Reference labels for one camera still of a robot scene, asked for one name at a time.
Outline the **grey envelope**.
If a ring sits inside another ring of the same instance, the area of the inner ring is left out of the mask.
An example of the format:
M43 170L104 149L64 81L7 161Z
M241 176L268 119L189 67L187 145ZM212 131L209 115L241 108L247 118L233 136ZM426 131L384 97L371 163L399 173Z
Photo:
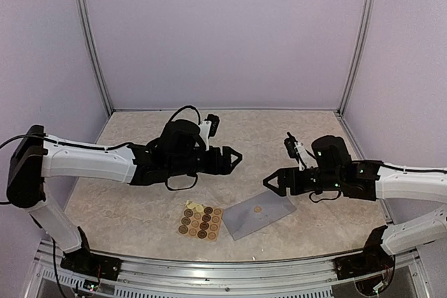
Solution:
M260 207L262 211L256 213L255 207ZM225 209L222 219L233 240L237 241L295 210L296 206L287 197L266 191Z

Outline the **brown sticker sheet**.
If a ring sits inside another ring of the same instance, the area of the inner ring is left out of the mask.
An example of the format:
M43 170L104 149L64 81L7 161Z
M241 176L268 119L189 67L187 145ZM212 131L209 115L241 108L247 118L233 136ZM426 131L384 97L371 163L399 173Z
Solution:
M177 232L186 237L215 242L218 239L223 209L188 200L182 211Z

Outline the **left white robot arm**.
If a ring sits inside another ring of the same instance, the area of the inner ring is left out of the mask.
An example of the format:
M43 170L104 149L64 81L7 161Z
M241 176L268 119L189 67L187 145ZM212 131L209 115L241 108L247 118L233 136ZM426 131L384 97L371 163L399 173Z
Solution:
M147 144L125 142L109 147L61 139L34 125L15 138L19 145L10 159L7 201L25 209L82 273L91 273L98 259L90 252L82 229L45 191L45 180L82 177L151 186L167 185L169 178L177 176L229 175L242 161L242 154L209 144L218 125L211 118L198 124L168 121L161 135Z

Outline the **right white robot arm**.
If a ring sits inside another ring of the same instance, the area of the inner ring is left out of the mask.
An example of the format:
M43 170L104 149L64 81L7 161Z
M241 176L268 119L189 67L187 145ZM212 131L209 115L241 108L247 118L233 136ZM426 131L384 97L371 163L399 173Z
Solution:
M439 202L441 206L398 225L374 229L357 258L365 273L385 259L417 246L446 238L446 169L392 165L351 158L342 137L325 135L312 142L312 151L289 135L284 141L297 167L280 168L264 178L263 185L279 196L319 195L337 191L359 200L410 199Z

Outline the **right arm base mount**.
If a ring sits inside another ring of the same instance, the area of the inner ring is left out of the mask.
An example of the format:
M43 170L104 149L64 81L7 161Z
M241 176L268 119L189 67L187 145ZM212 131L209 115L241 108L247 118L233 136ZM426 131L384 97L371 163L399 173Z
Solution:
M392 268L395 258L380 246L364 248L360 253L342 256L334 260L338 280L355 278Z

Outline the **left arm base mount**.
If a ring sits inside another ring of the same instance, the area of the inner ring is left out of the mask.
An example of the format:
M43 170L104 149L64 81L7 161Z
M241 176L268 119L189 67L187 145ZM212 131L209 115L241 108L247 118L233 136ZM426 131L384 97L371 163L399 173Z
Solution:
M121 265L119 258L95 254L85 248L65 253L60 264L62 269L109 281L117 281Z

